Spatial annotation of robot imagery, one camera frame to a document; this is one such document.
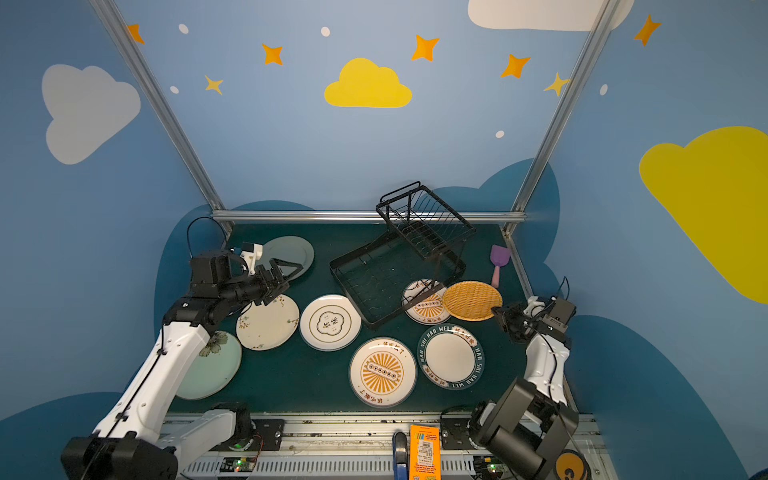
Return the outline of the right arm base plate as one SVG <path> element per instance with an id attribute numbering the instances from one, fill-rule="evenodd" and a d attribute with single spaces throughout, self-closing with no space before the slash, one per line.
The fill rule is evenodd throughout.
<path id="1" fill-rule="evenodd" d="M 440 421 L 443 450 L 477 450 L 470 435 L 469 417 L 444 417 Z"/>

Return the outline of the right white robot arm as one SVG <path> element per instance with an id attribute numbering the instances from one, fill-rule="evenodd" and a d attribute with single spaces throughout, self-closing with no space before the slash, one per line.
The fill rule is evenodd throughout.
<path id="1" fill-rule="evenodd" d="M 526 367 L 498 400 L 477 405 L 470 439 L 520 479 L 551 479 L 579 423 L 564 389 L 576 307 L 565 298 L 532 296 L 491 312 L 504 333 L 525 344 Z"/>

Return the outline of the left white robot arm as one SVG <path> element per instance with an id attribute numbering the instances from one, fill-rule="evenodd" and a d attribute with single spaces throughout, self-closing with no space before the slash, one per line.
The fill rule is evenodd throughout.
<path id="1" fill-rule="evenodd" d="M 152 351 L 113 409 L 87 437 L 72 438 L 60 460 L 70 479 L 174 479 L 201 455 L 251 434 L 248 408 L 225 404 L 169 437 L 161 429 L 179 386 L 221 322 L 284 293 L 301 264 L 256 264 L 257 245 L 241 256 L 214 250 L 191 258 L 188 292 L 163 317 Z"/>

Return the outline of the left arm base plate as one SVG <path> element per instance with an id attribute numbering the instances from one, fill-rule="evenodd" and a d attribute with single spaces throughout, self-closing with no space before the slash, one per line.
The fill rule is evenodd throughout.
<path id="1" fill-rule="evenodd" d="M 279 451 L 285 428 L 283 419 L 252 419 L 251 436 L 228 449 L 233 452 Z"/>

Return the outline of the green-rimmed Hao Wei plate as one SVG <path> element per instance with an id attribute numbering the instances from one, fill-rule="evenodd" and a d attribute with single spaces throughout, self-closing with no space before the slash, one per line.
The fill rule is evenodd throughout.
<path id="1" fill-rule="evenodd" d="M 483 348 L 467 329 L 440 324 L 427 329 L 417 346 L 421 372 L 435 385 L 450 391 L 473 387 L 486 366 Z"/>

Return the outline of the woven bamboo plate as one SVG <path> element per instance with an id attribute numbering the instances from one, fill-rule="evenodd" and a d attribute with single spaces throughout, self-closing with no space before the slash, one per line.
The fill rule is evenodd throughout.
<path id="1" fill-rule="evenodd" d="M 463 281 L 448 287 L 443 304 L 452 317 L 468 322 L 481 322 L 494 316 L 493 309 L 503 305 L 499 291 L 490 284 Z"/>

